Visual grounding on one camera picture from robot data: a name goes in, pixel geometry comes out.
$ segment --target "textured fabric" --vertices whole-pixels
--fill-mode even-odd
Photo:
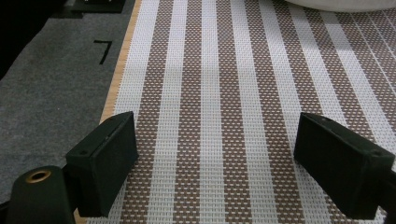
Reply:
[[[140,158],[90,223],[350,220],[292,158],[300,112],[395,153],[396,10],[332,13],[271,0],[143,0],[115,114]]]

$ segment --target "striped mat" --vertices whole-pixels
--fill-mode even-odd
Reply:
[[[139,161],[89,223],[382,223],[343,216],[291,153],[302,111],[396,152],[396,9],[142,0],[129,110]]]

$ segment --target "gray carpet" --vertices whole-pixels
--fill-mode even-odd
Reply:
[[[0,203],[12,183],[64,155],[99,123],[134,1],[121,14],[49,19],[0,81]],[[104,64],[106,44],[113,41]]]

